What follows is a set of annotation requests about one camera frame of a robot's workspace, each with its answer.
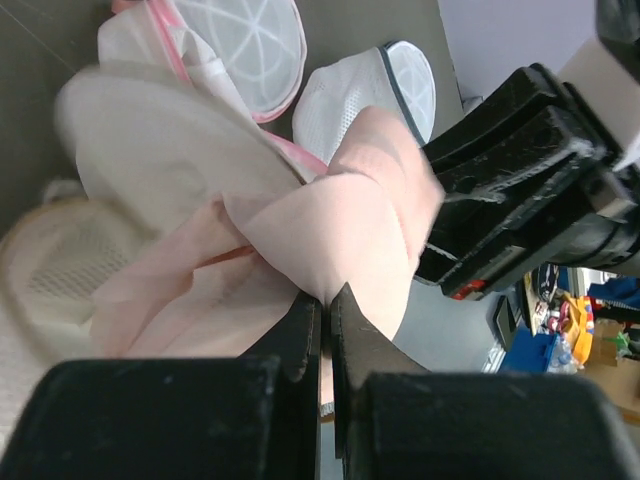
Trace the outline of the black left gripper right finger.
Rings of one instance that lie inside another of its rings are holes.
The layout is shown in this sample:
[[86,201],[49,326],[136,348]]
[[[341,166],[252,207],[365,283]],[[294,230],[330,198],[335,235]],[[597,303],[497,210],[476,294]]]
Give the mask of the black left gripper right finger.
[[349,286],[330,332],[335,454],[347,479],[635,479],[616,407],[575,375],[433,373],[387,339]]

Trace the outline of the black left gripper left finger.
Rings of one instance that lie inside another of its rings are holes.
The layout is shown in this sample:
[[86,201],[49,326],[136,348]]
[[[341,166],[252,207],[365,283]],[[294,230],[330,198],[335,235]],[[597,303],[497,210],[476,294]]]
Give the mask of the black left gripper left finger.
[[299,294],[236,358],[52,367],[1,460],[5,479],[315,479],[322,309]]

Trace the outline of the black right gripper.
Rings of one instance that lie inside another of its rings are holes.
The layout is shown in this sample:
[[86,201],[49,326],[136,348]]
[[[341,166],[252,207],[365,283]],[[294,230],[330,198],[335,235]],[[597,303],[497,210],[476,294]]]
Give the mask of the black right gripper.
[[639,273],[639,173],[570,84],[534,63],[424,147],[445,191],[416,279],[456,300],[544,262]]

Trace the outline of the pale pink bra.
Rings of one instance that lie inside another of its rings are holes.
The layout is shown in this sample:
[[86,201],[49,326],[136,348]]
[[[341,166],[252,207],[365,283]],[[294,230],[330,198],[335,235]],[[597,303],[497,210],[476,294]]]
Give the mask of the pale pink bra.
[[393,338],[444,198],[404,122],[362,110],[326,173],[276,196],[222,194],[94,295],[108,357],[236,357],[299,293],[329,307],[349,286]]

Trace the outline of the beige mesh bag with glasses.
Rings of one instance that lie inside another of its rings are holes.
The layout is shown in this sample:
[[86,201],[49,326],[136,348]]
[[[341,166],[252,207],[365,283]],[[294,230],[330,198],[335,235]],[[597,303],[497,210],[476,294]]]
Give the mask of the beige mesh bag with glasses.
[[220,192],[285,193],[311,176],[230,102],[156,68],[77,73],[55,102],[79,177],[1,241],[1,436],[55,363],[96,355],[95,290]]

